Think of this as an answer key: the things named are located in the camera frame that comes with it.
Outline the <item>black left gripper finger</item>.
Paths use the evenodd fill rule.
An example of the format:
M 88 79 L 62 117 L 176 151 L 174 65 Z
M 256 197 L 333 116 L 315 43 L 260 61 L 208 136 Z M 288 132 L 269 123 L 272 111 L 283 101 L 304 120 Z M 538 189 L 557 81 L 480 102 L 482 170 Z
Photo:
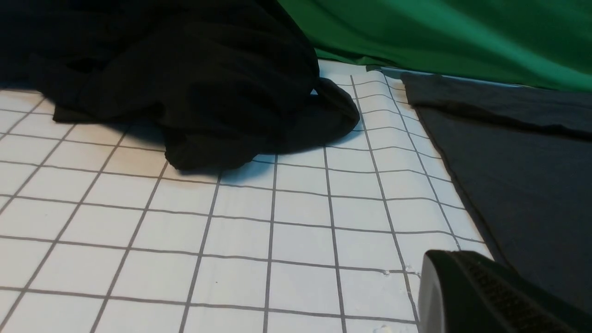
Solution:
M 592 320 L 474 251 L 424 254 L 419 333 L 589 333 Z

